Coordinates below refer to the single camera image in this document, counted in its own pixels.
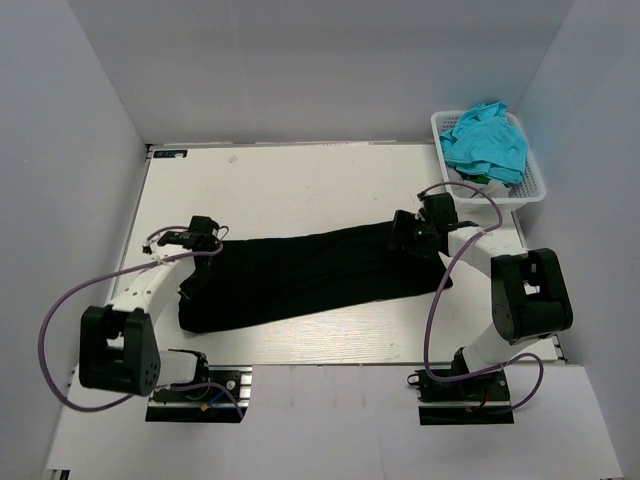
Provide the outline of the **black t-shirt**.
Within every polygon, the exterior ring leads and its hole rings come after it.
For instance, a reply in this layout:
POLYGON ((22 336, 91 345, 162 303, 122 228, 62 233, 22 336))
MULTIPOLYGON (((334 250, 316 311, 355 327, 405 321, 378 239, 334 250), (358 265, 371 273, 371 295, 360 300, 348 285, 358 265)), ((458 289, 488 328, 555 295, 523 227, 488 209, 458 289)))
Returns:
POLYGON ((290 238, 230 240, 181 286, 182 330, 228 331, 437 290, 438 256, 388 247, 382 222, 290 238))

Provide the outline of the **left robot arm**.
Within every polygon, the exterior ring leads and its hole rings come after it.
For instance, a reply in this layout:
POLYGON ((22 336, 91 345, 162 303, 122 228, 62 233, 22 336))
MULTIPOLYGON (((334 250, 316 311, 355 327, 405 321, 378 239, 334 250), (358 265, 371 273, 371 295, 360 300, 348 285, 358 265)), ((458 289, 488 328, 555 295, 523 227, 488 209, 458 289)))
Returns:
POLYGON ((152 257, 128 288, 103 307, 88 307, 81 318, 79 380, 83 387, 138 396, 177 387, 199 399, 211 387, 204 356, 161 351, 154 326, 181 285, 200 274, 222 251, 220 226, 194 216, 188 227, 165 227, 144 241, 152 257))

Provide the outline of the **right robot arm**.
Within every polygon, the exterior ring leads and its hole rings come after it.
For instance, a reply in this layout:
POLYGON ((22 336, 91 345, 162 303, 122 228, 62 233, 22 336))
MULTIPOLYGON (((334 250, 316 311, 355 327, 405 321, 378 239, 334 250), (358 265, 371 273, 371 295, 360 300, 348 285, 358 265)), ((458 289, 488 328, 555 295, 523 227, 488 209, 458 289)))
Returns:
POLYGON ((449 380, 461 397, 472 399, 488 385, 487 374, 523 358, 536 342, 569 329, 573 310, 557 254, 548 248, 527 250, 497 238, 497 223, 481 227, 461 221, 448 193, 424 195, 416 213, 394 214, 389 247, 423 260, 450 258, 429 307, 424 335, 424 364, 429 368, 430 340, 438 302, 456 265, 463 262, 491 282, 492 323, 462 347, 462 367, 449 380))

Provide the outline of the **green garment in basket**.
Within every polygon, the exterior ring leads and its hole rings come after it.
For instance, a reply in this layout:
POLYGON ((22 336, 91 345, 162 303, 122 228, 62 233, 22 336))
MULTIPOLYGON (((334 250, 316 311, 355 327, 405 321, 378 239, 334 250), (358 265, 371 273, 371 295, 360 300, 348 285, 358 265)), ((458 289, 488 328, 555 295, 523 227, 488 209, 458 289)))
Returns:
POLYGON ((487 185, 491 179, 484 175, 470 175, 466 173, 460 174, 461 178, 467 182, 472 182, 479 185, 487 185))

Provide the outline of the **grey t-shirt in basket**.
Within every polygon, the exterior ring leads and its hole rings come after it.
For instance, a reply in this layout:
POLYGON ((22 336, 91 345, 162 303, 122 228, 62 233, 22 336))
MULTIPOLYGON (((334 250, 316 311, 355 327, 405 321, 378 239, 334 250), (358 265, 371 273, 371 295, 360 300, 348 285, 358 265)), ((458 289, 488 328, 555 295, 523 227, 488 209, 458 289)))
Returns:
POLYGON ((455 169, 449 169, 448 175, 449 180, 451 182, 456 182, 456 185, 452 185, 451 189, 455 195, 461 198, 482 198, 475 190, 469 188, 469 185, 472 187, 484 192, 486 195, 489 195, 492 198, 505 198, 509 196, 511 188, 508 185, 501 183, 500 181, 493 180, 487 185, 479 185, 472 182, 467 182, 463 180, 460 176, 461 172, 455 169))

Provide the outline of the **blue label sticker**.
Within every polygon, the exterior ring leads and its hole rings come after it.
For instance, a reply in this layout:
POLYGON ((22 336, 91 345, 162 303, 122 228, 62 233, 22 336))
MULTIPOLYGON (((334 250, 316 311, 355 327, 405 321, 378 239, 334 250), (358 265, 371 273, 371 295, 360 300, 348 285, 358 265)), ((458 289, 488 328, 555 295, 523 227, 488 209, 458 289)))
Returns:
POLYGON ((160 159, 186 158, 187 155, 188 155, 188 151, 186 149, 155 150, 153 152, 153 158, 160 158, 160 159))

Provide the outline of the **white plastic basket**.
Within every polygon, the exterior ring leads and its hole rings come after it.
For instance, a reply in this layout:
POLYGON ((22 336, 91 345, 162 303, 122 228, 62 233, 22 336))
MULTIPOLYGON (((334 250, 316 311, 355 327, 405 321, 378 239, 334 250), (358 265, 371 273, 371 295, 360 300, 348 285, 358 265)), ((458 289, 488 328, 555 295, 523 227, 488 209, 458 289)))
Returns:
MULTIPOLYGON (((459 118, 465 113, 464 110, 437 111, 431 116, 431 128, 434 137, 436 154, 443 177, 446 182, 445 190, 450 193, 454 201, 463 209, 478 210, 488 205, 489 202, 482 196, 464 197, 461 196, 462 187, 455 188, 450 173, 452 170, 446 165, 439 136, 442 132, 453 128, 459 118)), ((498 197, 495 202, 505 210, 515 211, 529 203, 541 202, 546 196, 546 188, 538 168, 535 156, 531 149, 527 151, 526 170, 524 179, 520 184, 511 187, 506 197, 498 197)))

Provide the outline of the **turquoise t-shirt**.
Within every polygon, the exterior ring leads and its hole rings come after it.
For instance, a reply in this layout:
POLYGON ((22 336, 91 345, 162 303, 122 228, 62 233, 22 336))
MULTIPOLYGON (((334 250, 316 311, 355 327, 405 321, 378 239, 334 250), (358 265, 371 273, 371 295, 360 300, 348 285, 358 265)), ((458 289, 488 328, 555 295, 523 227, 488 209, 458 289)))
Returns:
POLYGON ((439 140, 445 164, 464 177, 483 177, 505 185, 524 180, 528 142, 509 123, 504 102, 475 105, 454 127, 444 130, 439 140))

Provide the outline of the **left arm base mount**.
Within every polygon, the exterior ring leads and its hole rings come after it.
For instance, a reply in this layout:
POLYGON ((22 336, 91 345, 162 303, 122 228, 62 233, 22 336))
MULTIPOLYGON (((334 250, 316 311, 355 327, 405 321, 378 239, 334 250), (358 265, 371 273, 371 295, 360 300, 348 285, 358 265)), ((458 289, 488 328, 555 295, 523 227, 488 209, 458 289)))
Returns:
POLYGON ((185 387, 167 386, 150 396, 149 423, 239 424, 251 398, 253 368, 209 366, 185 387))

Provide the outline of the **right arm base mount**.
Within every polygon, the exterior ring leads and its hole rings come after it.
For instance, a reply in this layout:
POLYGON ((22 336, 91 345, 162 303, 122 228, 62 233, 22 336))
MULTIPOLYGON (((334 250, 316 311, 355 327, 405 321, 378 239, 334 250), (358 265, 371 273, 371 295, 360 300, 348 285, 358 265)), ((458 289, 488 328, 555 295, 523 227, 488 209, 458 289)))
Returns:
POLYGON ((407 377, 417 390, 421 426, 510 425, 511 395, 503 371, 461 382, 432 380, 425 370, 407 377))

